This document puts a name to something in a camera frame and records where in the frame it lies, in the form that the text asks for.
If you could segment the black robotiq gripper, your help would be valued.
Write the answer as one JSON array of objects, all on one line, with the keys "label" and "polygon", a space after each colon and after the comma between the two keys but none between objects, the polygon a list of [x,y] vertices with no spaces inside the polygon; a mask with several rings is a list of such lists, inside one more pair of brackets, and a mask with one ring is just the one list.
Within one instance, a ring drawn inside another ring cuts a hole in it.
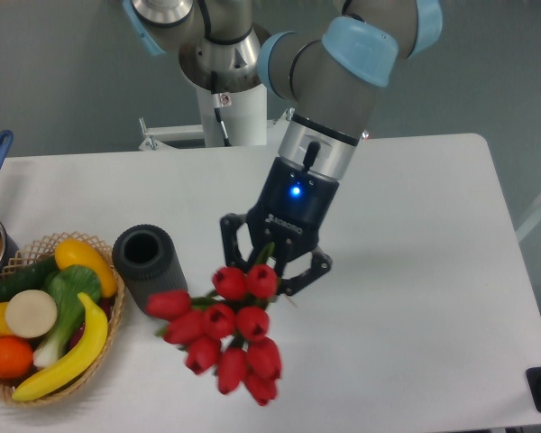
[{"label": "black robotiq gripper", "polygon": [[[318,245],[318,232],[339,183],[298,170],[277,157],[254,207],[245,214],[221,217],[225,265],[248,271],[260,251],[274,244],[275,272],[282,275],[288,263],[311,252],[310,266],[299,275],[283,279],[279,295],[294,296],[332,270],[332,258]],[[238,230],[247,223],[253,252],[241,254]]]}]

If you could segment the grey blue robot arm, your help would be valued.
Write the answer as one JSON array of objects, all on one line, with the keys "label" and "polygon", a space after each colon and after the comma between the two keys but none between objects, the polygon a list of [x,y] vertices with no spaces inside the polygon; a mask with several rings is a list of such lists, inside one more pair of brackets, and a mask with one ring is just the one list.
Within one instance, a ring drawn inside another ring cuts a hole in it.
[{"label": "grey blue robot arm", "polygon": [[262,192],[246,214],[221,219],[225,261],[244,271],[272,245],[275,271],[304,254],[310,266],[283,279],[294,295],[330,271],[319,229],[394,64],[434,44],[437,1],[346,1],[313,35],[270,34],[249,1],[126,1],[145,48],[173,52],[195,88],[208,147],[267,142],[269,94],[294,109]]}]

